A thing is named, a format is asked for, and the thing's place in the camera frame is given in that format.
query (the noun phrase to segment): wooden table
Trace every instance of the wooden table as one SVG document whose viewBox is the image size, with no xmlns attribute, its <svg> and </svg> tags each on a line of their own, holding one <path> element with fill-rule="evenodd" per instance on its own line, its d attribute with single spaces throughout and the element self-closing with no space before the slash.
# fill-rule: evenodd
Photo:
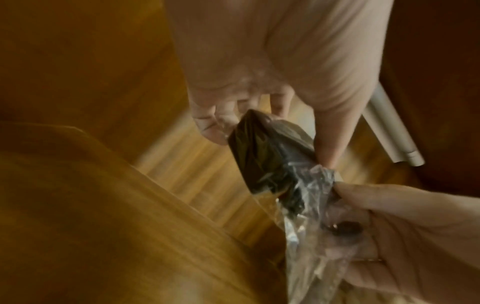
<svg viewBox="0 0 480 304">
<path fill-rule="evenodd" d="M 0 124 L 0 303 L 285 303 L 285 278 L 99 142 Z"/>
</svg>

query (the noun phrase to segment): wooden surface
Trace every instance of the wooden surface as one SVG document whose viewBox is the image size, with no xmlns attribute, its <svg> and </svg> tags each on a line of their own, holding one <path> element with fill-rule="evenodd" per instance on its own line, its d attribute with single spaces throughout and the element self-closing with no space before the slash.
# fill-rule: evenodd
<svg viewBox="0 0 480 304">
<path fill-rule="evenodd" d="M 1 303 L 286 303 L 270 263 L 85 133 L 0 133 Z"/>
<path fill-rule="evenodd" d="M 161 1 L 2 0 L 0 105 L 136 160 L 188 106 Z"/>
<path fill-rule="evenodd" d="M 480 4 L 396 1 L 382 83 L 425 158 L 432 189 L 480 196 Z"/>
<path fill-rule="evenodd" d="M 263 108 L 268 108 L 267 101 L 262 100 Z M 289 119 L 310 133 L 314 128 L 311 109 L 298 99 Z M 275 263 L 283 261 L 284 233 L 249 193 L 229 148 L 203 138 L 189 113 L 179 117 L 134 165 L 234 238 Z M 420 185 L 411 167 L 390 161 L 364 120 L 338 170 L 351 183 Z"/>
</svg>

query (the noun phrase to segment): clear plastic wrap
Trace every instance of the clear plastic wrap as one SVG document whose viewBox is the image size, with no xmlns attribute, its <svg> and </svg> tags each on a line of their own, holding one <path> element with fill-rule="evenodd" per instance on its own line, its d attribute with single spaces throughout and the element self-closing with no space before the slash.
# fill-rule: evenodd
<svg viewBox="0 0 480 304">
<path fill-rule="evenodd" d="M 249 110 L 228 138 L 243 179 L 285 231 L 289 304 L 328 304 L 358 250 L 366 215 L 333 190 L 299 126 Z"/>
</svg>

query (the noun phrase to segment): plastic bag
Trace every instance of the plastic bag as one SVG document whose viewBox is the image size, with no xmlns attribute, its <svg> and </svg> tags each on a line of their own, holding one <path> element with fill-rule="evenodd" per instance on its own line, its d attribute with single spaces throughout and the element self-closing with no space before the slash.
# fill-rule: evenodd
<svg viewBox="0 0 480 304">
<path fill-rule="evenodd" d="M 299 126 L 249 110 L 228 138 L 243 179 L 285 231 L 289 304 L 328 304 L 355 255 L 365 213 L 333 191 Z"/>
</svg>

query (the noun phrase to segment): hand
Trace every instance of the hand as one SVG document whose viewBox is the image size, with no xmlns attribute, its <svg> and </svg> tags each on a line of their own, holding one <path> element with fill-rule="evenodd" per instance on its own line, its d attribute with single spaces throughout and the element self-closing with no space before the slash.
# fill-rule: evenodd
<svg viewBox="0 0 480 304">
<path fill-rule="evenodd" d="M 353 262 L 348 282 L 434 304 L 480 303 L 480 199 L 394 185 L 335 189 L 371 210 L 381 259 Z"/>
<path fill-rule="evenodd" d="M 240 112 L 270 94 L 287 116 L 297 95 L 315 113 L 318 161 L 334 167 L 378 83 L 393 0 L 166 0 L 193 118 L 226 144 Z"/>
</svg>

